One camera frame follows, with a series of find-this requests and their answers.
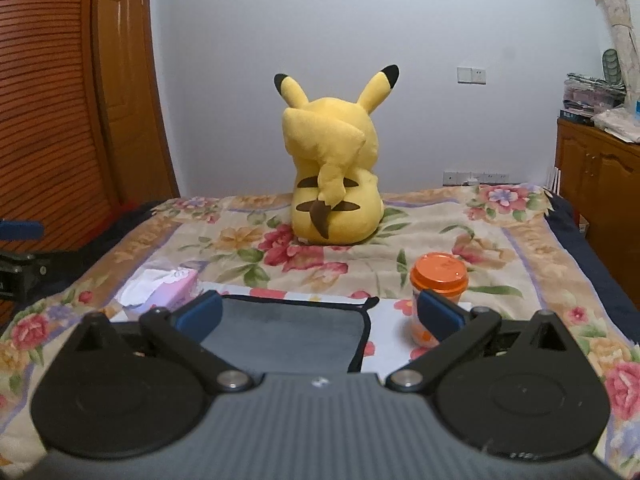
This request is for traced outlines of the purple grey microfiber towel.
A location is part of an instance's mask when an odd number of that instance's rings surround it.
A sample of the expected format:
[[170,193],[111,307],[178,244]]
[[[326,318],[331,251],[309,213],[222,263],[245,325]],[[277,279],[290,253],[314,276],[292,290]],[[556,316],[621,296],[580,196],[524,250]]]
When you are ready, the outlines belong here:
[[254,377],[358,372],[377,304],[224,296],[201,345]]

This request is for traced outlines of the pink tissue box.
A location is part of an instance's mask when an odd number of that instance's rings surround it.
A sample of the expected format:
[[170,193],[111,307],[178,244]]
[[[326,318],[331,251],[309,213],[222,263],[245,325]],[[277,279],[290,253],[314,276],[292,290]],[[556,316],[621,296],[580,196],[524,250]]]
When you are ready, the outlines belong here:
[[174,270],[146,269],[130,278],[116,295],[126,310],[142,315],[153,308],[169,310],[188,302],[198,284],[198,272],[179,266]]

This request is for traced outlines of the orange plastic cup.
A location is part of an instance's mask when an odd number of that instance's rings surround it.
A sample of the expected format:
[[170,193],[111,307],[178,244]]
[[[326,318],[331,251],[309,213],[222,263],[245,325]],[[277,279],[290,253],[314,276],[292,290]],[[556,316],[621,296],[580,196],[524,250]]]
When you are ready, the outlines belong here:
[[433,348],[465,326],[469,315],[459,300],[468,288],[469,277],[462,261],[444,252],[424,254],[413,263],[410,282],[410,330],[416,344]]

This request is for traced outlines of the white fruit print cloth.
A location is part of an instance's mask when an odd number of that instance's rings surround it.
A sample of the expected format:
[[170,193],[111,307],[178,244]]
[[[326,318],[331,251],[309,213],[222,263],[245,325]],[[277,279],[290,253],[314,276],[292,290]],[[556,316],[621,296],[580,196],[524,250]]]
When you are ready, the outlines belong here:
[[[235,285],[223,285],[217,283],[201,284],[193,293],[191,299],[200,296],[206,290],[214,290],[224,296],[247,296],[275,300],[304,300],[319,302],[338,302],[339,304],[360,304],[368,298],[365,292],[360,292],[354,298],[309,295],[298,292],[281,292],[280,290],[247,288]],[[369,311],[371,319],[371,333],[364,348],[364,357],[361,365],[361,373],[374,373],[384,378],[407,364],[410,360],[420,356],[424,349],[414,344],[410,336],[410,320],[412,313],[412,301],[409,299],[379,299],[376,307]],[[140,315],[120,308],[117,313],[111,313],[110,319],[114,323],[134,322]]]

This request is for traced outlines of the floral bed blanket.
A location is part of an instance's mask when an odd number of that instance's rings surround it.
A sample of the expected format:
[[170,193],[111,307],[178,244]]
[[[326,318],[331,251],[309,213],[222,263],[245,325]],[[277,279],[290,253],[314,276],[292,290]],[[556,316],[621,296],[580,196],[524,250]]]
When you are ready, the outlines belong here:
[[597,452],[626,479],[639,474],[639,313],[578,230],[566,200],[531,184],[499,208],[478,188],[438,188],[385,199],[376,233],[359,245],[314,246],[292,231],[290,196],[175,198],[123,221],[81,276],[24,307],[1,332],[1,473],[43,456],[28,412],[40,377],[86,313],[122,306],[116,295],[143,270],[198,272],[198,284],[354,298],[409,299],[420,255],[466,266],[463,300],[504,318],[559,315],[605,385],[612,416]]

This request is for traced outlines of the wooden wardrobe door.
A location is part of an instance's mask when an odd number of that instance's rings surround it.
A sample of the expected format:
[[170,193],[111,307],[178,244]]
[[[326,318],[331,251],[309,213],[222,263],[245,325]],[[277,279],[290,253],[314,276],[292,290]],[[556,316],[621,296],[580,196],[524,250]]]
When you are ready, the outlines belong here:
[[12,318],[77,280],[145,205],[179,193],[160,108],[151,0],[1,0],[1,220],[37,221],[49,272]]

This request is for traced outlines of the yellow pikachu plush toy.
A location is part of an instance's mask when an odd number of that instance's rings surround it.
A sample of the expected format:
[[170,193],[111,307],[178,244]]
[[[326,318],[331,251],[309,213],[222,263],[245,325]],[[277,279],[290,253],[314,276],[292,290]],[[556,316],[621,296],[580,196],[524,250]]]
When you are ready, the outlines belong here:
[[400,70],[377,72],[355,102],[326,96],[311,101],[291,76],[274,85],[286,103],[284,147],[296,170],[291,224],[300,240],[315,245],[355,245],[378,228],[384,205],[373,167],[378,134],[371,114],[392,93]]

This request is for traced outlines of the wooden sideboard cabinet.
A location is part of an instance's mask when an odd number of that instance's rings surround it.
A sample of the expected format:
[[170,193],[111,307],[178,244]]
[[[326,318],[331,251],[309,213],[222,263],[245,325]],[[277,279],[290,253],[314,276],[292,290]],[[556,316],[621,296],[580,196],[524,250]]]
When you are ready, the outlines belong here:
[[588,223],[586,239],[634,304],[639,302],[639,147],[560,118],[560,195]]

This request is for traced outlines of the pile of folded fabrics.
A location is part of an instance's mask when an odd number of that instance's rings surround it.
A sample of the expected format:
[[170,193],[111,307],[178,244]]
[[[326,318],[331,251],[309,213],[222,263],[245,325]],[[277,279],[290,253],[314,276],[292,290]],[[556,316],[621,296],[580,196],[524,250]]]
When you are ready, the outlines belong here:
[[624,104],[626,86],[615,49],[603,52],[602,70],[604,78],[567,74],[559,118],[592,126],[594,116]]

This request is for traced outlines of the white wall socket strip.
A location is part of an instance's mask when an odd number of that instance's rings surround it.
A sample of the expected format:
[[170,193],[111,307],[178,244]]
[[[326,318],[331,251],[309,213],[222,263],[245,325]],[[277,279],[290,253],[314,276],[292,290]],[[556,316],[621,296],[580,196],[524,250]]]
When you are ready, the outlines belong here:
[[445,171],[442,174],[443,186],[496,185],[509,182],[510,176],[503,172]]

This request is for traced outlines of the white wall switch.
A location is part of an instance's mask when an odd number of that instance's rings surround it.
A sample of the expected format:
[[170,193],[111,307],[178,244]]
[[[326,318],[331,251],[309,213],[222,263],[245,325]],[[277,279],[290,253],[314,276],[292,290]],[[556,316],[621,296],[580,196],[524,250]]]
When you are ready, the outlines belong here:
[[484,68],[458,67],[458,84],[487,84],[486,70]]

